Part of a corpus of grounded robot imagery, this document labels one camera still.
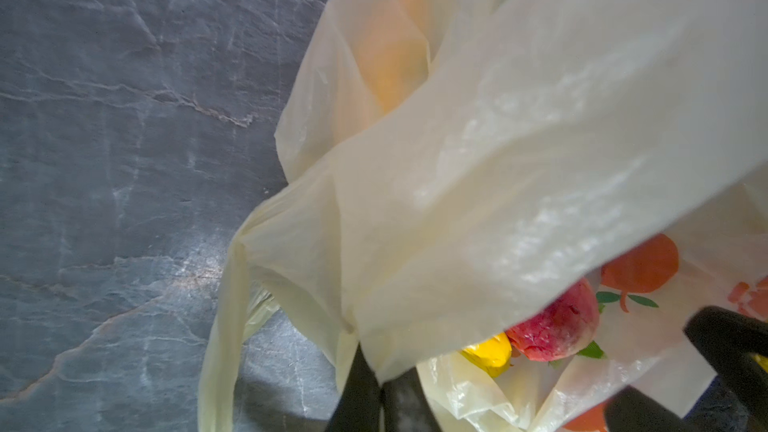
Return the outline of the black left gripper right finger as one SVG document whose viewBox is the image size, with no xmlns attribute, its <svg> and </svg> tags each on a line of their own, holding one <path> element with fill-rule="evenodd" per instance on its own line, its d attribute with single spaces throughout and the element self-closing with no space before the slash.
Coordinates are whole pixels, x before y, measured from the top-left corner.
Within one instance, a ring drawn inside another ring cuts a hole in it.
<svg viewBox="0 0 768 432">
<path fill-rule="evenodd" d="M 415 367 L 382 387 L 385 432 L 441 432 Z"/>
</svg>

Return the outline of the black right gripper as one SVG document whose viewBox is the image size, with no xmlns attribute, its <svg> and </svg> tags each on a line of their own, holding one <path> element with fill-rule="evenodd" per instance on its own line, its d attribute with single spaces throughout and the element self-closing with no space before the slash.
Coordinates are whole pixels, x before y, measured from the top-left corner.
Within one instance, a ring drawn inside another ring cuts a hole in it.
<svg viewBox="0 0 768 432">
<path fill-rule="evenodd" d="M 684 333 L 698 353 L 767 429 L 767 372 L 754 357 L 767 355 L 767 324 L 717 306 L 707 306 L 686 324 Z M 683 419 L 628 386 L 604 407 L 610 431 L 692 431 Z"/>
</svg>

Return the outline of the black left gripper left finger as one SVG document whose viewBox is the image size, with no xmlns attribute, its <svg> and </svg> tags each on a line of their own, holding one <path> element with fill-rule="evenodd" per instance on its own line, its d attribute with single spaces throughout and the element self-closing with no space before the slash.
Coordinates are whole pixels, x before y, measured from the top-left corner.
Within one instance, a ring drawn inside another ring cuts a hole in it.
<svg viewBox="0 0 768 432">
<path fill-rule="evenodd" d="M 380 399 L 380 385 L 358 346 L 339 403 L 325 431 L 378 432 Z"/>
</svg>

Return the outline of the red yellow fake apple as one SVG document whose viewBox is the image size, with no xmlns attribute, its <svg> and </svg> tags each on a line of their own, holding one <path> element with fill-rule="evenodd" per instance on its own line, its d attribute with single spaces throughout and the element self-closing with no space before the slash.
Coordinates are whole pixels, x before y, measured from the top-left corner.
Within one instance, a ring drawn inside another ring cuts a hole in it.
<svg viewBox="0 0 768 432">
<path fill-rule="evenodd" d="M 594 339 L 600 313 L 593 288 L 581 279 L 534 317 L 505 331 L 510 343 L 538 362 L 577 354 Z"/>
</svg>

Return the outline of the cream plastic bag orange prints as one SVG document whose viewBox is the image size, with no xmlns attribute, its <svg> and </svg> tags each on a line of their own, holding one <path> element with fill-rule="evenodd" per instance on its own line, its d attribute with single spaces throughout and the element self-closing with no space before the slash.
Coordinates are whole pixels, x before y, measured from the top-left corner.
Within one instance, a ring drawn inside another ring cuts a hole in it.
<svg viewBox="0 0 768 432">
<path fill-rule="evenodd" d="M 767 0 L 329 0 L 275 133 L 287 187 L 235 234 L 198 392 L 233 427 L 282 310 L 344 384 L 415 367 L 447 431 L 598 428 L 633 385 L 677 414 L 683 333 L 767 317 Z M 587 279 L 593 341 L 491 378 L 460 350 Z"/>
</svg>

